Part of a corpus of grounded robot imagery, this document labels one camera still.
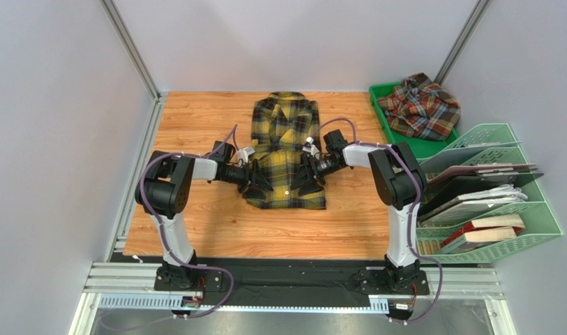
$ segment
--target yellow plaid shirt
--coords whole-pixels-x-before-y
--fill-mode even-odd
[[[326,208],[324,191],[299,196],[299,189],[289,189],[300,167],[302,146],[318,127],[318,105],[303,94],[275,92],[255,103],[250,135],[254,158],[273,192],[248,203],[262,209]],[[320,149],[318,138],[314,144]]]

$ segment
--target gray floor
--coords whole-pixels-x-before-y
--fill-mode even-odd
[[[419,315],[429,306],[418,301]],[[110,327],[134,327],[169,316],[167,311],[117,309],[100,310]],[[94,335],[116,334],[96,323]],[[402,327],[388,323],[383,315],[327,313],[217,312],[198,320],[168,320],[127,334],[203,335],[341,335],[341,334],[450,334],[492,335],[484,301],[446,300],[423,321]]]

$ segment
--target metal frame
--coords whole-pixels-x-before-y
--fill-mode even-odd
[[[492,2],[492,0],[477,1],[475,7],[473,7],[473,10],[471,11],[471,14],[469,15],[469,18],[464,23],[464,26],[462,27],[455,41],[455,44],[451,48],[451,51],[448,53],[446,60],[444,60],[442,67],[440,67],[440,70],[438,70],[438,75],[434,80],[436,83],[440,85],[444,83],[444,80],[446,80],[446,77],[448,77],[448,73],[452,70],[454,64],[456,63],[456,60],[473,35],[473,31],[475,31],[477,24],[481,21],[483,14],[485,14],[487,7],[490,5],[490,2]]]
[[[153,289],[158,263],[105,263],[95,262],[85,282],[84,293],[139,294],[139,295],[193,295],[194,292],[158,292]],[[430,282],[430,295],[421,299],[432,299],[436,294],[439,270],[424,268]],[[392,295],[370,295],[372,298],[401,298]],[[504,299],[496,271],[491,268],[444,269],[441,299]]]
[[[145,66],[143,58],[141,58],[141,54],[135,46],[135,42],[133,42],[133,38],[130,37],[130,33],[128,33],[126,25],[124,24],[124,21],[122,20],[122,17],[118,12],[118,8],[116,7],[114,0],[100,0],[100,3],[102,4],[102,7],[108,15],[110,22],[114,26],[114,30],[116,30],[118,37],[122,41],[122,44],[124,45],[124,48],[126,49],[128,56],[130,57],[130,60],[133,61],[133,65],[135,65],[137,72],[139,72],[139,75],[141,76],[143,84],[145,84],[149,95],[151,95],[153,99],[159,99],[160,91],[153,81],[149,70]]]
[[[107,263],[95,262],[85,283],[85,288],[73,319],[69,334],[85,335],[93,329],[98,308],[131,308],[149,310],[186,310],[179,302],[183,295],[196,292],[158,292],[153,290],[157,263]],[[439,270],[426,267],[430,282],[430,295],[419,299],[433,299],[438,287]],[[410,296],[370,295],[370,307],[356,308],[308,308],[302,306],[224,306],[220,311],[281,312],[281,313],[388,313],[388,299]],[[441,299],[478,299],[487,306],[492,328],[496,335],[516,335],[504,294],[496,271],[491,268],[455,268],[444,270]],[[206,310],[212,306],[203,306]]]
[[[149,116],[149,123],[145,129],[144,136],[139,146],[136,164],[130,171],[129,182],[126,191],[122,196],[120,212],[118,215],[118,224],[114,230],[114,234],[109,241],[109,246],[106,250],[106,261],[112,256],[114,251],[122,252],[126,243],[126,236],[130,229],[130,223],[135,215],[135,188],[137,182],[143,173],[147,158],[151,154],[153,143],[159,129],[159,123],[163,114],[167,94],[161,94],[160,98],[153,104],[153,109]]]
[[[495,335],[516,335],[506,300],[485,300]]]

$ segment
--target white wall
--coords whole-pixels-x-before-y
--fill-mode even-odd
[[[95,0],[0,0],[0,334],[66,334],[151,99]]]
[[[365,91],[435,77],[475,3],[116,0],[163,91]]]
[[[567,0],[494,0],[445,85],[460,131],[508,122],[565,235],[496,264],[519,334],[567,334]]]

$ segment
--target plaid shirt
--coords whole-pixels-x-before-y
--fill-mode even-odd
[[[275,92],[255,103],[250,138],[254,158],[273,187],[266,199],[246,199],[256,207],[325,209],[324,191],[299,196],[289,187],[301,163],[306,138],[319,127],[318,106],[303,94]],[[320,139],[314,143],[320,149]]]
[[[423,73],[403,80],[378,104],[392,130],[424,140],[445,140],[460,118],[456,99]]]

